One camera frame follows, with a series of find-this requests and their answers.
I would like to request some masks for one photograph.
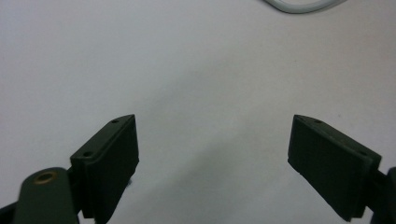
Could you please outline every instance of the white surface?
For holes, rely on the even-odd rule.
[[[391,0],[303,16],[256,0],[1,1],[0,205],[136,114],[141,162],[110,223],[343,223],[287,164],[292,116],[377,151],[383,172],[396,164],[395,12]]]

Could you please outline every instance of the round hole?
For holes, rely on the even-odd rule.
[[[44,172],[35,178],[35,184],[37,185],[47,184],[53,179],[55,179],[55,177],[56,177],[56,173],[53,171]]]
[[[83,155],[84,157],[90,157],[92,154],[93,154],[93,152],[87,151],[87,152],[84,152],[84,154],[82,154],[82,155]]]

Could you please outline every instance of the cable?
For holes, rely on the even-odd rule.
[[[293,4],[285,3],[282,0],[265,0],[265,1],[280,11],[292,13],[292,14],[303,14],[303,13],[320,10],[338,2],[338,0],[319,0],[315,3],[309,3],[304,5],[293,5]]]

